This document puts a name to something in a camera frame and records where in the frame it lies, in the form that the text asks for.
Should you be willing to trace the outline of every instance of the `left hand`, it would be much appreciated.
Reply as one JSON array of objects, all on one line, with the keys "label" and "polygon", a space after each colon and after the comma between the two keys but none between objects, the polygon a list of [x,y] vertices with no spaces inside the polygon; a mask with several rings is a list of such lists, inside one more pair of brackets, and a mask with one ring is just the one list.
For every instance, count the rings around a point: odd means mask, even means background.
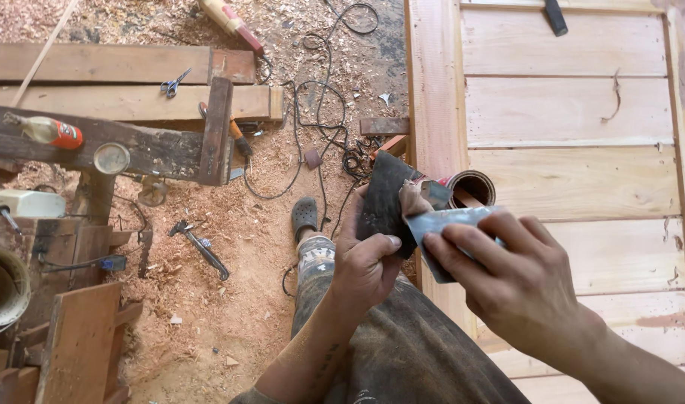
[{"label": "left hand", "polygon": [[357,219],[366,193],[367,186],[355,191],[351,210],[342,223],[329,290],[338,301],[359,314],[366,313],[390,295],[403,261],[393,255],[402,244],[397,236],[378,233],[364,241],[356,238]]}]

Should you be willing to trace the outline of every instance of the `scissors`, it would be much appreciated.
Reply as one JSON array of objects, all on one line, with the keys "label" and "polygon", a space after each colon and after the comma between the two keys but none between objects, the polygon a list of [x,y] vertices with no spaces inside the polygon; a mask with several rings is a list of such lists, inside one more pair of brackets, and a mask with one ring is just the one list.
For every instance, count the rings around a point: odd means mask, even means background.
[{"label": "scissors", "polygon": [[175,81],[166,81],[160,85],[160,91],[165,91],[165,95],[168,98],[173,98],[175,95],[178,93],[178,84],[185,78],[185,76],[190,73],[190,70],[193,70],[193,68],[185,70],[185,73],[183,73],[180,77],[178,77]]}]

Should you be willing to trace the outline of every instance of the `plastic bottle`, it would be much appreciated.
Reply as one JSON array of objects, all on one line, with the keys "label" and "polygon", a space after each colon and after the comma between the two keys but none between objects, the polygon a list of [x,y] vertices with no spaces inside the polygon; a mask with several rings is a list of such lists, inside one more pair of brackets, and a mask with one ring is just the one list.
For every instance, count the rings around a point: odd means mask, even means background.
[{"label": "plastic bottle", "polygon": [[3,123],[22,129],[36,142],[52,144],[62,149],[77,149],[83,144],[83,133],[80,129],[47,116],[25,118],[6,112],[3,115]]}]

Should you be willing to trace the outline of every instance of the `sawdust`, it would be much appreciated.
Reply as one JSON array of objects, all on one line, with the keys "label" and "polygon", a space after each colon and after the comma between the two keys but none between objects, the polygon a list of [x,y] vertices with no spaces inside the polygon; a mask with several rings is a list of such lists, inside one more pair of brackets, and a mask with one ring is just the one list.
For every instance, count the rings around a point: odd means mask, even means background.
[{"label": "sawdust", "polygon": [[[334,3],[341,12],[354,1]],[[361,37],[340,24],[330,39],[330,84],[345,97],[345,103],[351,103],[345,120],[351,139],[359,132],[357,120],[361,116],[407,114],[402,2],[370,3],[380,13],[377,32]],[[62,0],[0,1],[0,42],[44,42],[66,4]],[[327,54],[306,50],[301,43],[307,32],[327,36],[334,23],[335,15],[322,0],[237,0],[230,5],[266,46],[274,64],[271,83],[324,79]],[[370,16],[351,13],[349,21],[368,24]],[[284,28],[283,23],[289,26],[291,22],[292,28]],[[83,1],[58,42],[245,49],[191,0]],[[258,72],[259,77],[264,77],[263,70]],[[303,121],[314,119],[316,91],[319,88],[310,86],[300,95]],[[392,93],[389,108],[378,97],[385,93]],[[291,102],[288,88],[286,107]],[[334,97],[326,97],[321,120],[336,123],[341,108]],[[300,129],[299,134],[303,151],[324,147],[318,132]],[[248,141],[255,152],[248,174],[251,185],[259,193],[279,193],[297,169],[291,120],[281,131],[266,131],[263,136],[248,137]],[[331,147],[322,165],[327,216],[332,220],[324,227],[328,236],[352,184],[352,178],[342,171],[341,160],[342,151]],[[239,166],[242,161],[236,155],[233,167]],[[363,168],[369,170],[366,159]],[[10,182],[0,179],[0,188],[34,188],[45,183],[70,203],[77,181],[77,172],[29,162]],[[221,188],[176,180],[169,180],[168,185],[164,205],[141,206],[154,228],[147,276],[138,278],[140,251],[128,257],[126,271],[110,276],[125,281],[124,300],[143,301],[145,305],[143,315],[126,336],[122,376],[131,385],[132,403],[227,401],[249,388],[289,341],[294,304],[281,287],[284,271],[297,261],[289,212],[300,197],[313,196],[321,218],[319,179],[316,171],[304,165],[291,191],[272,201],[254,197],[242,178]],[[140,185],[129,178],[119,177],[116,182],[118,196],[135,199],[139,190]],[[117,228],[141,227],[136,209],[120,198],[113,199],[110,216],[110,224]],[[196,225],[194,234],[211,241],[212,250],[231,273],[228,281],[221,282],[217,271],[182,235],[168,237],[168,230],[182,218]],[[130,243],[118,251],[125,253],[137,246],[136,238],[131,237]],[[409,262],[405,271],[413,273]],[[293,294],[295,284],[293,271],[286,280]],[[182,324],[170,324],[174,313],[183,319]],[[226,366],[226,356],[239,364]]]}]

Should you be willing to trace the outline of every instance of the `hammer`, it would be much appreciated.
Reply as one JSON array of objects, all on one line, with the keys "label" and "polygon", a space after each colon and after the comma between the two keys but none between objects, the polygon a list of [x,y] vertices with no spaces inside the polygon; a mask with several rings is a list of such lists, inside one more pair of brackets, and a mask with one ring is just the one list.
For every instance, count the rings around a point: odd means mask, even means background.
[{"label": "hammer", "polygon": [[220,258],[218,258],[217,255],[215,255],[215,253],[208,250],[200,242],[200,240],[198,240],[198,238],[190,232],[190,229],[192,228],[192,224],[188,224],[187,221],[181,220],[178,223],[176,223],[172,229],[170,229],[168,235],[172,237],[178,233],[185,234],[185,237],[187,237],[188,240],[190,240],[190,243],[192,243],[195,246],[195,248],[197,248],[198,251],[200,251],[200,254],[202,254],[205,261],[207,261],[208,264],[212,265],[213,268],[220,271],[220,280],[227,280],[227,277],[230,276],[230,273],[227,271],[227,268],[222,264],[222,262],[220,262]]}]

